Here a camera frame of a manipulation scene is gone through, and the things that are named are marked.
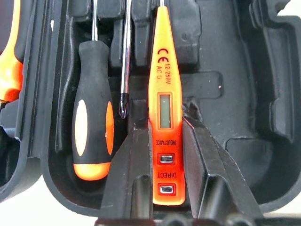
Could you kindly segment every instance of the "voltage tester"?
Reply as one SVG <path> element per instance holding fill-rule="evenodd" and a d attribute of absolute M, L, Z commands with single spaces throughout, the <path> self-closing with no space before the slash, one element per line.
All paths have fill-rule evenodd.
<path fill-rule="evenodd" d="M 157 12 L 150 72 L 153 203 L 180 205 L 185 201 L 182 88 L 168 9 L 163 0 Z"/>

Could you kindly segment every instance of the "phillips screwdriver tip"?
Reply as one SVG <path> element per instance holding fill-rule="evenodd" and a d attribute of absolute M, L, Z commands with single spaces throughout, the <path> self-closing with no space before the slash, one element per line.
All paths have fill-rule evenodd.
<path fill-rule="evenodd" d="M 128 93 L 121 94 L 120 104 L 119 104 L 119 114 L 122 119 L 125 119 L 128 114 L 128 99 L 129 99 Z"/>

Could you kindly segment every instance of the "screwdriver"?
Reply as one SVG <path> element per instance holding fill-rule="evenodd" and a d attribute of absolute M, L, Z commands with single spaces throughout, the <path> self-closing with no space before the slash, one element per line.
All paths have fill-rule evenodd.
<path fill-rule="evenodd" d="M 182 146 L 182 87 L 168 9 L 157 11 L 149 81 L 149 121 L 153 152 L 153 203 L 185 201 Z"/>
<path fill-rule="evenodd" d="M 0 55 L 0 103 L 19 98 L 23 81 L 23 59 L 33 0 L 14 0 L 10 35 Z"/>
<path fill-rule="evenodd" d="M 97 0 L 93 0 L 92 40 L 79 45 L 81 64 L 72 124 L 73 166 L 87 181 L 107 176 L 114 140 L 108 81 L 109 47 L 98 41 Z"/>
<path fill-rule="evenodd" d="M 121 75 L 121 97 L 119 104 L 119 114 L 125 119 L 128 114 L 129 100 L 129 76 L 130 76 L 130 59 L 131 59 L 131 40 L 132 40 L 132 23 L 131 23 L 131 6 L 132 0 L 127 0 L 126 22 L 123 34 L 123 53 L 122 53 L 122 75 Z"/>

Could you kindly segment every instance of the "screwdriver shaft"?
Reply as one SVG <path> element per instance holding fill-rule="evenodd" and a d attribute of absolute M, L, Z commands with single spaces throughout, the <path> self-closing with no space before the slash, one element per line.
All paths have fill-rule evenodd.
<path fill-rule="evenodd" d="M 98 40 L 98 29 L 97 29 L 97 0 L 93 1 L 93 20 L 92 20 L 92 41 Z"/>
<path fill-rule="evenodd" d="M 122 53 L 122 75 L 121 75 L 121 97 L 119 105 L 119 114 L 121 118 L 126 118 L 128 114 L 128 94 L 129 94 L 129 74 L 130 74 L 130 59 L 131 59 L 131 39 L 132 39 L 132 24 L 131 24 L 131 6 L 132 0 L 127 0 L 126 21 L 123 35 L 123 53 Z"/>

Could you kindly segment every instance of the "tool case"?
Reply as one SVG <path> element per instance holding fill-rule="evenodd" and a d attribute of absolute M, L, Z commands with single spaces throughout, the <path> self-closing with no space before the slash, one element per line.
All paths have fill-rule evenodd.
<path fill-rule="evenodd" d="M 154 219 L 168 213 L 195 217 L 188 198 L 179 207 L 151 204 L 144 213 L 137 210 L 141 203 L 133 202 L 135 195 L 148 194 L 151 184 L 147 94 L 159 1 L 132 2 L 130 108 L 122 120 L 118 107 L 125 2 L 99 0 L 97 9 L 100 39 L 111 48 L 109 84 L 117 153 L 112 172 L 107 179 L 88 182 L 75 175 L 72 162 L 78 48 L 91 39 L 91 0 L 36 0 L 26 41 L 23 89 L 19 99 L 0 112 L 0 202 L 43 175 L 53 196 L 79 214 L 100 219 L 149 218 L 145 212 Z M 301 191 L 301 21 L 277 16 L 288 2 L 166 0 L 187 123 L 194 128 L 203 124 L 233 158 L 261 213 L 283 207 Z M 137 137 L 139 132 L 145 137 Z M 138 146 L 122 155 L 121 149 L 133 143 Z M 185 151 L 191 152 L 186 145 Z M 198 177 L 197 169 L 189 177 Z M 132 178 L 135 174 L 142 176 Z M 132 202 L 118 200 L 122 192 Z M 116 212 L 110 215 L 106 208 Z"/>

